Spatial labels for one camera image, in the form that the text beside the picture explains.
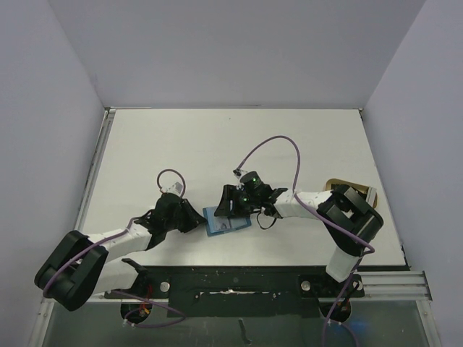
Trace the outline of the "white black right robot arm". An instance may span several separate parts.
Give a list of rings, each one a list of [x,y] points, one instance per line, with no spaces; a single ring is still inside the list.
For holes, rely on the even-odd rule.
[[[242,176],[238,185],[224,186],[214,215],[219,218],[247,218],[263,213],[274,219],[310,218],[321,221],[336,248],[326,266],[322,286],[327,294],[339,295],[348,277],[383,227],[383,218],[354,187],[339,184],[323,192],[298,192],[286,187],[272,188],[257,172]]]

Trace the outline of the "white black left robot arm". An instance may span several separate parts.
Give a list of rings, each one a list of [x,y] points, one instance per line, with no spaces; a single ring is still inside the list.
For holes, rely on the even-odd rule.
[[[89,235],[68,232],[38,270],[34,284],[44,297],[71,312],[105,291],[122,289],[141,296],[148,280],[128,254],[158,246],[170,231],[188,233],[206,223],[188,200],[163,193],[154,208],[131,218],[124,228]]]

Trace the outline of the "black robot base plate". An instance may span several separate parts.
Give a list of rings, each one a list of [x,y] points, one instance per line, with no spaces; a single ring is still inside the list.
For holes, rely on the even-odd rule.
[[[321,266],[187,267],[148,266],[134,288],[111,292],[107,299],[132,301],[134,296],[168,304],[193,317],[319,317],[336,297],[343,308],[365,291],[360,275],[338,283]]]

